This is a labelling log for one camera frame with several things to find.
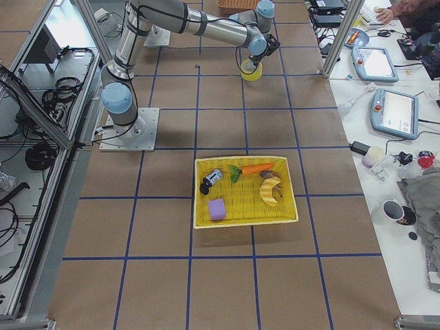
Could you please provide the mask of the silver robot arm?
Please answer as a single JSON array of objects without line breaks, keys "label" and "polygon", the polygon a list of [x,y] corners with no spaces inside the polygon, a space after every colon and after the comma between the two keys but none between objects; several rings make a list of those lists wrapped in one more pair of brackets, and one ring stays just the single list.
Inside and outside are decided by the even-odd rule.
[{"label": "silver robot arm", "polygon": [[239,65],[245,79],[259,78],[261,61],[279,47],[271,34],[274,4],[259,1],[252,10],[216,17],[181,1],[130,1],[115,54],[101,72],[100,101],[107,123],[96,131],[103,151],[153,151],[160,110],[140,107],[133,86],[135,65],[143,47],[168,46],[171,33],[192,34],[249,51]]}]

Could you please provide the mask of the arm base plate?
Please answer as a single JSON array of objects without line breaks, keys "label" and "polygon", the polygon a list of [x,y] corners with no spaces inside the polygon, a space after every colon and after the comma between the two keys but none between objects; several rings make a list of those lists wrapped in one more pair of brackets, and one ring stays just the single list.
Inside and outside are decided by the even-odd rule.
[{"label": "arm base plate", "polygon": [[168,47],[171,39],[171,32],[164,28],[153,25],[144,42],[144,47]]},{"label": "arm base plate", "polygon": [[154,151],[160,117],[158,107],[140,107],[133,126],[118,126],[108,115],[106,125],[112,126],[99,139],[104,152]]}]

